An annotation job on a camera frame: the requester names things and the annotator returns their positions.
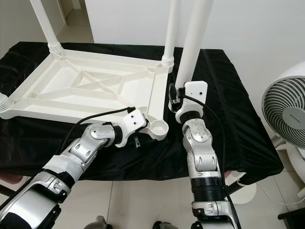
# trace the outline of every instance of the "tiled floor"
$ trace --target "tiled floor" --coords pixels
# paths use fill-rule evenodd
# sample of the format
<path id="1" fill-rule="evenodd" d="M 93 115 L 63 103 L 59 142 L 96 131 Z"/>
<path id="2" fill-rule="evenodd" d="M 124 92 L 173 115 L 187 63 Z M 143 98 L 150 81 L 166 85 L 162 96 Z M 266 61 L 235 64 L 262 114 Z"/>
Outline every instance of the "tiled floor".
<path id="1" fill-rule="evenodd" d="M 59 42 L 93 43 L 93 35 L 86 9 L 74 9 L 66 19 L 68 27 L 57 35 Z"/>
<path id="2" fill-rule="evenodd" d="M 69 27 L 60 32 L 59 41 L 94 42 L 87 18 L 83 11 L 73 11 L 67 18 Z M 287 153 L 280 151 L 279 156 L 284 171 L 259 183 L 274 200 L 298 202 L 300 199 L 296 194 L 305 184 L 294 171 Z M 0 195 L 0 203 L 4 200 L 6 197 Z M 94 222 L 97 215 L 103 215 L 114 229 L 150 229 L 156 220 L 170 221 L 186 229 L 195 220 L 191 201 L 188 178 L 168 181 L 80 181 L 61 205 L 62 213 L 54 228 L 82 229 Z M 302 207 L 305 207 L 305 201 L 287 207 L 278 205 L 257 187 L 254 199 L 247 204 L 236 205 L 236 210 L 243 228 L 285 229 L 277 215 Z"/>
<path id="3" fill-rule="evenodd" d="M 5 187 L 8 187 L 8 188 L 14 190 L 14 191 L 17 191 L 27 181 L 27 179 L 28 179 L 28 177 L 23 177 L 21 182 L 16 184 L 16 185 L 11 185 L 11 184 L 6 183 L 3 180 L 0 180 L 0 185 L 3 185 Z M 6 199 L 7 199 L 7 197 L 5 195 L 0 194 L 0 204 L 2 204 Z"/>

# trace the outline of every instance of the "white wall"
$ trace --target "white wall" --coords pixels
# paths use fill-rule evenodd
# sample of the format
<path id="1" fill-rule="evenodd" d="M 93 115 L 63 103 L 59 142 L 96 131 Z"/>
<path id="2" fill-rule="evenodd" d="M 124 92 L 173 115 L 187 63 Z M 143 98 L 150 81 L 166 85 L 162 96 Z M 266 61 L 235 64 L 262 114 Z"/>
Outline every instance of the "white wall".
<path id="1" fill-rule="evenodd" d="M 193 0 L 181 4 L 179 47 Z M 169 0 L 86 0 L 86 5 L 96 43 L 165 44 Z M 215 0 L 202 48 L 225 51 L 263 117 L 267 86 L 305 60 L 305 1 Z"/>
<path id="2" fill-rule="evenodd" d="M 57 0 L 42 0 L 55 33 L 65 25 Z M 18 42 L 46 42 L 30 0 L 0 0 L 0 58 Z"/>

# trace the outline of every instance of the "white cylindrical pipe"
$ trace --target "white cylindrical pipe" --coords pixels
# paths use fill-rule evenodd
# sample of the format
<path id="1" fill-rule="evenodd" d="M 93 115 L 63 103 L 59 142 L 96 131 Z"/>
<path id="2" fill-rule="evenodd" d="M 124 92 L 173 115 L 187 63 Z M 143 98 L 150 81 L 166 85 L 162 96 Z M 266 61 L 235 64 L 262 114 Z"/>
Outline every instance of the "white cylindrical pipe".
<path id="1" fill-rule="evenodd" d="M 61 44 L 58 42 L 54 30 L 50 24 L 46 11 L 43 8 L 41 0 L 30 0 L 32 7 L 35 11 L 36 17 L 42 28 L 44 36 L 48 41 L 48 47 L 50 52 L 60 54 L 62 51 Z"/>
<path id="2" fill-rule="evenodd" d="M 161 60 L 162 66 L 169 67 L 169 73 L 173 70 L 173 51 L 177 38 L 178 15 L 180 10 L 180 0 L 171 0 L 170 12 L 168 17 L 164 55 Z"/>
<path id="3" fill-rule="evenodd" d="M 283 144 L 279 145 L 279 146 L 276 148 L 276 150 L 287 150 L 287 145 L 286 145 L 286 143 L 283 143 Z"/>
<path id="4" fill-rule="evenodd" d="M 197 63 L 204 32 L 209 20 L 213 0 L 195 0 L 175 87 L 182 88 L 191 81 Z"/>

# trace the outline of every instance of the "black tablecloth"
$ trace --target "black tablecloth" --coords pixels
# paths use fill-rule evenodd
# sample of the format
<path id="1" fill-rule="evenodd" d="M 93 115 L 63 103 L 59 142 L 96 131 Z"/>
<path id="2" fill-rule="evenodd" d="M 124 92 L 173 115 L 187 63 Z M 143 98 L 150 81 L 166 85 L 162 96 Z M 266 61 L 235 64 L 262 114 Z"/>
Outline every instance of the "black tablecloth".
<path id="1" fill-rule="evenodd" d="M 164 47 L 63 43 L 64 49 L 160 60 Z M 19 42 L 0 60 L 0 92 L 9 96 L 49 55 L 46 43 Z M 182 48 L 175 48 L 175 65 L 168 84 L 175 81 Z M 242 183 L 251 184 L 283 170 L 260 118 L 257 116 L 239 76 L 222 50 L 201 50 L 193 81 L 208 83 L 206 104 L 225 127 L 226 170 L 246 172 Z M 90 180 L 166 180 L 188 176 L 186 152 L 182 145 L 181 125 L 168 111 L 165 99 L 164 120 L 169 124 L 167 137 L 135 149 L 133 138 L 124 148 L 111 146 L 99 151 L 82 175 Z M 213 135 L 213 148 L 221 162 L 222 136 L 218 123 L 204 113 Z M 58 150 L 72 124 L 25 117 L 0 120 L 0 171 L 33 176 Z M 85 125 L 72 135 L 81 136 Z M 142 143 L 148 138 L 141 134 Z"/>

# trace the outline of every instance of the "silver robot arm segment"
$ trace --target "silver robot arm segment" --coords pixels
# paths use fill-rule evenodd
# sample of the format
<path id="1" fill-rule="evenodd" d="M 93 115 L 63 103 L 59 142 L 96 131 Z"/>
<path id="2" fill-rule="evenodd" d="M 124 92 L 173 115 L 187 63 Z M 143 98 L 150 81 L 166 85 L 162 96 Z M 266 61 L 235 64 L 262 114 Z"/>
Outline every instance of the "silver robot arm segment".
<path id="1" fill-rule="evenodd" d="M 126 115 L 118 126 L 89 125 L 60 155 L 55 155 L 25 187 L 0 208 L 0 228 L 50 229 L 62 203 L 70 194 L 98 149 L 116 144 L 122 147 L 136 130 L 146 126 L 140 110 Z"/>
<path id="2" fill-rule="evenodd" d="M 187 163 L 194 201 L 193 215 L 198 221 L 193 229 L 238 229 L 231 203 L 226 199 L 217 155 L 212 148 L 212 135 L 206 128 L 203 107 L 184 98 L 192 97 L 205 103 L 207 83 L 186 82 L 176 91 L 170 85 L 169 107 L 176 112 L 176 121 L 183 124 L 183 146 L 187 152 Z"/>

